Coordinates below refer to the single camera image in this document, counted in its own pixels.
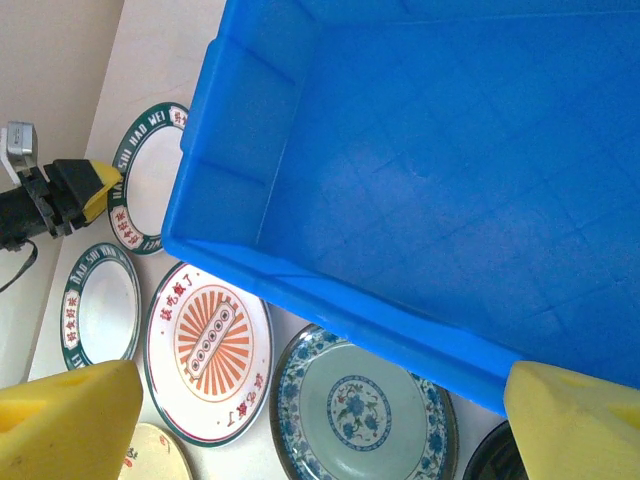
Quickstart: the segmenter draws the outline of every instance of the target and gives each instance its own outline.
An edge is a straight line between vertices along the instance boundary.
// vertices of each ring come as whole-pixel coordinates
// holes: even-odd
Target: blue plastic crate
[[[639,12],[228,0],[164,245],[496,412],[519,359],[640,387]]]

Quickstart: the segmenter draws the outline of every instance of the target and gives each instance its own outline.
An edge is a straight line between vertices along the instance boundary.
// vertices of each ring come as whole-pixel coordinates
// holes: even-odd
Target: plate
[[[509,422],[494,428],[473,453],[463,480],[527,480]]]
[[[73,266],[62,297],[67,368],[133,358],[141,316],[138,277],[127,254],[111,243],[89,248]]]
[[[139,423],[127,449],[118,480],[191,480],[191,471],[171,435]]]
[[[457,424],[440,387],[316,326],[275,379],[272,432],[290,478],[453,478]]]
[[[153,401],[184,440],[225,445],[260,412],[273,343],[269,315],[258,297],[179,263],[156,291],[145,347]]]
[[[187,109],[165,102],[140,115],[125,134],[113,166],[122,174],[107,207],[118,241],[138,255],[162,249],[160,231],[182,159]]]

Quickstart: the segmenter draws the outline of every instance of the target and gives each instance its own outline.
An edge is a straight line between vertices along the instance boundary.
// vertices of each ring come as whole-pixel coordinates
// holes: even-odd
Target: plate rim
[[[131,248],[128,245],[126,245],[120,239],[120,236],[118,235],[118,232],[116,231],[116,227],[114,225],[114,221],[112,220],[111,212],[113,211],[114,208],[116,208],[118,206],[124,206],[124,209],[126,210],[127,215],[129,217],[129,221],[135,227],[135,224],[131,220],[131,215],[129,214],[129,205],[128,205],[128,202],[127,202],[127,184],[128,184],[128,180],[129,180],[129,172],[131,171],[131,168],[133,167],[133,164],[135,163],[136,157],[137,157],[140,149],[142,148],[142,146],[145,144],[145,142],[149,138],[151,138],[151,136],[154,133],[156,133],[157,131],[159,131],[159,130],[161,130],[163,128],[173,127],[173,128],[179,128],[180,130],[182,130],[184,132],[184,126],[175,125],[170,120],[166,120],[165,122],[163,122],[158,127],[153,128],[152,130],[149,130],[148,132],[146,132],[144,134],[144,136],[140,140],[140,143],[135,146],[133,152],[131,153],[131,159],[129,160],[129,162],[127,163],[125,168],[119,168],[118,167],[118,160],[122,156],[122,153],[123,153],[123,151],[124,151],[124,149],[125,149],[125,147],[127,145],[127,140],[136,132],[136,129],[137,129],[138,126],[140,126],[141,122],[143,122],[146,118],[148,118],[149,115],[151,115],[152,113],[156,113],[157,111],[170,111],[171,108],[178,108],[178,109],[182,110],[182,112],[188,118],[189,109],[187,107],[185,107],[184,105],[178,103],[178,102],[160,102],[160,103],[156,103],[156,104],[152,105],[151,107],[149,107],[146,110],[144,110],[140,115],[138,115],[136,117],[136,119],[131,123],[131,125],[129,126],[127,131],[124,133],[124,135],[122,137],[122,140],[120,140],[120,143],[118,144],[118,148],[116,150],[116,153],[115,153],[115,155],[113,157],[113,161],[111,162],[111,165],[113,167],[117,168],[118,171],[120,172],[120,174],[122,175],[122,180],[120,180],[120,182],[118,182],[119,184],[122,184],[122,200],[121,201],[120,200],[115,200],[113,198],[114,190],[113,189],[109,190],[109,193],[107,195],[107,213],[108,213],[107,216],[109,217],[109,225],[111,227],[111,231],[113,232],[113,235],[116,237],[116,240],[122,245],[122,247],[124,249],[126,249],[127,251],[129,251],[129,252],[135,253],[136,255],[149,256],[149,255],[153,255],[155,253],[158,253],[158,252],[164,250],[164,245],[162,243],[162,233],[160,233],[158,235],[148,235],[148,234],[140,231],[136,227],[136,230],[138,230],[142,234],[143,240],[142,240],[142,243],[138,247]],[[145,250],[143,247],[146,244],[151,244],[153,246],[151,248],[149,248],[148,250]]]
[[[481,464],[478,462],[483,456],[486,455],[487,449],[491,446],[492,442],[499,440],[502,436],[507,435],[508,432],[511,432],[510,436],[515,443],[515,437],[513,436],[513,430],[511,429],[511,424],[509,423],[509,420],[504,420],[500,422],[482,438],[480,443],[476,446],[475,450],[471,454],[471,458],[467,462],[467,465],[464,469],[464,473],[462,474],[462,480],[473,480],[475,478],[473,475],[477,473],[477,468],[481,466]]]
[[[299,480],[301,477],[296,469],[289,453],[287,452],[287,448],[285,445],[283,432],[280,426],[280,416],[278,414],[278,392],[280,391],[280,379],[282,378],[282,374],[284,373],[284,369],[288,363],[291,354],[298,346],[298,344],[303,341],[306,336],[310,333],[313,333],[316,330],[327,331],[325,328],[310,323],[309,325],[302,328],[298,333],[296,333],[293,338],[289,341],[287,346],[282,351],[280,358],[278,359],[278,363],[273,372],[272,379],[272,388],[269,393],[269,418],[270,418],[270,427],[271,427],[271,438],[273,439],[274,447],[276,453],[278,454],[278,460],[280,460],[280,465],[284,469],[287,477],[290,480]],[[409,375],[414,376],[408,370],[405,370]],[[458,420],[455,414],[455,410],[453,408],[453,402],[451,401],[451,395],[447,390],[436,385],[433,382],[432,385],[436,388],[438,393],[442,398],[442,404],[445,410],[445,415],[449,415],[449,418],[452,420],[452,432],[453,435],[448,440],[447,447],[452,452],[451,459],[445,465],[442,471],[442,477],[437,480],[453,480],[455,477],[457,467],[458,467],[458,456],[460,452],[460,435],[458,431]]]
[[[71,277],[73,276],[73,273],[80,267],[81,264],[84,264],[84,258],[92,251],[99,249],[100,247],[110,247],[113,248],[115,250],[118,250],[122,256],[126,259],[125,262],[121,262],[120,259],[116,259],[113,257],[109,257],[109,258],[103,258],[100,259],[100,261],[98,262],[94,262],[91,264],[91,266],[89,267],[89,269],[87,270],[85,276],[83,277],[83,281],[82,281],[82,286],[80,288],[71,288],[70,286],[70,282],[71,282]],[[135,300],[136,300],[136,305],[137,305],[137,309],[136,309],[136,318],[135,318],[135,324],[133,327],[133,334],[131,335],[131,339],[129,340],[129,344],[127,345],[127,349],[125,350],[123,356],[120,358],[120,360],[132,360],[135,352],[137,350],[137,346],[138,346],[138,340],[140,338],[140,327],[141,327],[141,322],[142,322],[142,295],[140,292],[140,281],[138,279],[138,274],[136,272],[135,266],[133,265],[133,262],[131,261],[131,259],[129,258],[129,256],[127,255],[127,253],[120,248],[119,245],[116,245],[114,243],[111,242],[98,242],[90,247],[88,247],[83,253],[81,253],[77,260],[75,261],[75,263],[73,264],[73,267],[71,267],[71,270],[69,272],[69,274],[66,277],[65,280],[65,284],[64,284],[64,290],[62,292],[62,301],[60,304],[60,314],[59,314],[59,326],[60,326],[60,347],[62,350],[62,357],[64,359],[64,363],[67,367],[67,370],[71,371],[71,370],[76,370],[78,368],[82,368],[82,367],[87,367],[90,365],[93,365],[94,363],[90,360],[89,355],[87,355],[87,352],[84,350],[82,343],[79,344],[80,350],[79,350],[79,354],[80,354],[80,358],[83,360],[82,364],[79,364],[78,366],[76,366],[73,361],[72,361],[72,356],[71,353],[74,349],[69,349],[65,346],[64,344],[64,322],[65,322],[65,316],[64,316],[64,310],[65,310],[65,298],[67,296],[67,292],[69,292],[69,290],[76,290],[80,293],[80,296],[82,296],[82,291],[84,290],[84,284],[86,283],[87,279],[89,278],[89,276],[91,275],[91,273],[95,270],[95,268],[100,265],[101,263],[104,262],[108,262],[108,261],[113,261],[116,262],[118,265],[122,266],[125,271],[127,272],[127,275],[129,276],[129,278],[132,280],[133,283],[133,289],[134,289],[134,293],[135,293]],[[77,310],[76,312],[80,311],[80,305],[78,304]],[[79,326],[77,327],[77,331],[78,331],[78,339],[80,339],[80,329]]]
[[[165,410],[162,408],[162,406],[159,404],[158,400],[156,399],[156,396],[154,394],[154,389],[153,389],[153,385],[151,384],[151,374],[150,374],[150,365],[149,365],[149,334],[151,332],[151,316],[152,313],[156,307],[156,305],[158,304],[158,300],[160,300],[160,292],[162,291],[162,287],[167,285],[167,281],[178,271],[180,270],[182,267],[184,266],[192,266],[193,268],[198,268],[195,265],[191,265],[189,263],[183,262],[183,261],[179,261],[178,263],[176,263],[173,267],[171,267],[169,269],[169,271],[164,275],[164,277],[162,277],[162,280],[160,280],[160,282],[158,283],[158,286],[156,287],[156,290],[153,294],[153,296],[151,297],[151,303],[149,304],[149,308],[147,310],[147,315],[145,317],[146,319],[146,334],[144,337],[144,341],[143,341],[143,346],[144,346],[144,351],[143,351],[143,362],[144,362],[144,374],[145,374],[145,379],[147,382],[147,388],[149,389],[149,396],[151,397],[151,399],[153,400],[153,405],[156,407],[156,411],[158,412],[158,414],[160,415],[160,417],[162,418],[162,420],[164,421],[165,425],[169,428],[169,430],[171,431],[172,434],[174,434],[175,436],[177,436],[178,438],[184,440],[187,443],[190,443],[192,445],[196,445],[198,447],[204,447],[204,448],[215,448],[215,447],[222,447],[224,445],[228,445],[232,442],[234,442],[235,440],[237,440],[238,438],[240,438],[244,433],[246,433],[255,423],[255,421],[258,419],[258,417],[260,416],[260,413],[262,412],[262,409],[264,408],[264,405],[267,403],[267,398],[269,398],[271,396],[271,384],[273,383],[273,374],[274,374],[274,369],[273,369],[273,363],[274,363],[274,353],[275,353],[275,349],[274,349],[274,344],[273,344],[273,326],[271,324],[271,314],[269,312],[269,308],[267,306],[267,303],[260,297],[257,297],[256,295],[253,295],[249,292],[250,295],[253,295],[254,297],[258,298],[258,300],[260,300],[260,303],[262,305],[262,309],[264,310],[266,319],[267,319],[267,330],[269,332],[269,350],[270,350],[270,355],[269,355],[269,376],[268,378],[265,379],[265,389],[264,389],[264,394],[262,395],[262,398],[260,399],[260,404],[257,406],[257,408],[255,409],[255,411],[253,412],[253,416],[252,418],[249,419],[248,422],[246,422],[244,424],[244,426],[237,430],[235,433],[233,433],[233,435],[223,439],[223,440],[216,440],[216,441],[212,441],[212,442],[202,442],[200,440],[196,440],[193,439],[187,435],[185,435],[182,431],[180,431],[179,429],[176,428],[173,420],[171,419],[171,417],[169,417],[169,415],[167,415],[167,413],[165,412]],[[216,277],[213,274],[210,274],[202,269],[199,269],[204,273],[207,273],[207,275],[211,275],[213,277]]]
[[[176,451],[178,452],[178,454],[180,455],[180,458],[182,459],[182,464],[185,467],[185,470],[187,472],[187,478],[189,478],[189,480],[193,480],[193,473],[191,472],[191,466],[189,465],[189,461],[187,460],[187,456],[184,453],[184,449],[182,448],[182,446],[176,441],[176,439],[174,438],[174,435],[172,435],[169,432],[166,432],[163,428],[154,425],[153,423],[150,422],[138,422],[136,423],[135,427],[134,427],[134,435],[135,435],[135,430],[139,427],[151,427],[153,430],[157,430],[159,433],[162,433],[164,436],[167,437],[167,439],[173,443]],[[131,446],[131,441],[133,440],[133,436],[131,437],[131,440],[129,441],[129,447]]]

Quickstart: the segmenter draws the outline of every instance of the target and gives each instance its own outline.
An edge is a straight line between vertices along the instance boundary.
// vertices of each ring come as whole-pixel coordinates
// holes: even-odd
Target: blue and white plate
[[[316,326],[291,341],[275,378],[273,438],[290,478],[453,478],[458,432],[440,387]]]

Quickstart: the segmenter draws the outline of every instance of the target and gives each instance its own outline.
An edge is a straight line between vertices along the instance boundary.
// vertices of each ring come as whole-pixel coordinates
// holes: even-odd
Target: black cable
[[[4,292],[7,288],[9,288],[11,285],[13,285],[14,282],[16,280],[18,280],[24,274],[24,272],[29,270],[29,267],[31,267],[31,265],[36,263],[36,259],[38,258],[38,247],[36,247],[36,244],[33,243],[31,240],[28,240],[28,239],[25,240],[25,243],[29,243],[33,247],[33,250],[31,250],[31,255],[29,255],[29,258],[27,258],[27,260],[24,262],[22,267],[20,267],[20,270],[18,270],[18,273],[16,273],[15,277],[13,277],[11,280],[9,280],[9,282],[7,284],[5,284],[2,287],[0,287],[0,293]]]

